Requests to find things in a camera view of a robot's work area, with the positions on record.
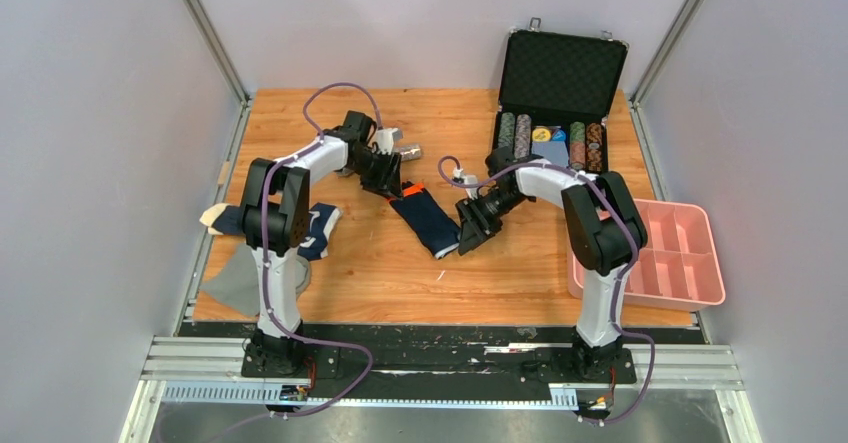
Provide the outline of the navy orange boxer briefs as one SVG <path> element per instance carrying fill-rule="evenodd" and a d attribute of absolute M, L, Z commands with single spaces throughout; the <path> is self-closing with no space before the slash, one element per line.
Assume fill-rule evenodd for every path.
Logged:
<path fill-rule="evenodd" d="M 389 205 L 415 233 L 419 242 L 435 259 L 441 259 L 459 247 L 460 227 L 441 208 L 420 183 L 401 184 L 402 197 Z"/>

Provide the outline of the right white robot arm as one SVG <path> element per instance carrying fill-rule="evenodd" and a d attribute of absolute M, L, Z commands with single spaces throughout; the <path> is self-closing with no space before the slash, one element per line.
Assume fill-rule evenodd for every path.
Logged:
<path fill-rule="evenodd" d="M 516 158 L 507 148 L 492 151 L 486 165 L 489 176 L 482 181 L 460 165 L 440 174 L 467 193 L 456 204 L 459 254 L 496 236 L 503 216 L 525 201 L 544 200 L 562 209 L 570 249 L 588 278 L 571 366 L 584 380 L 598 379 L 609 370 L 610 354 L 621 344 L 624 287 L 648 242 L 626 182 L 616 172 L 590 175 L 539 156 Z"/>

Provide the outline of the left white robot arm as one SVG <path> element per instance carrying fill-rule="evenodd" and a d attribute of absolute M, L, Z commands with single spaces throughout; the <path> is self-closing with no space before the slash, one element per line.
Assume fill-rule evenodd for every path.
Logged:
<path fill-rule="evenodd" d="M 306 363 L 297 307 L 297 253 L 308 234 L 310 190 L 337 172 L 359 176 L 363 190 L 382 197 L 402 195 L 398 128 L 381 128 L 369 116 L 350 111 L 342 125 L 322 130 L 307 146 L 275 160 L 257 158 L 248 171 L 240 204 L 240 227 L 252 250 L 259 279 L 257 329 L 248 347 L 253 359 L 267 357 L 283 376 Z"/>

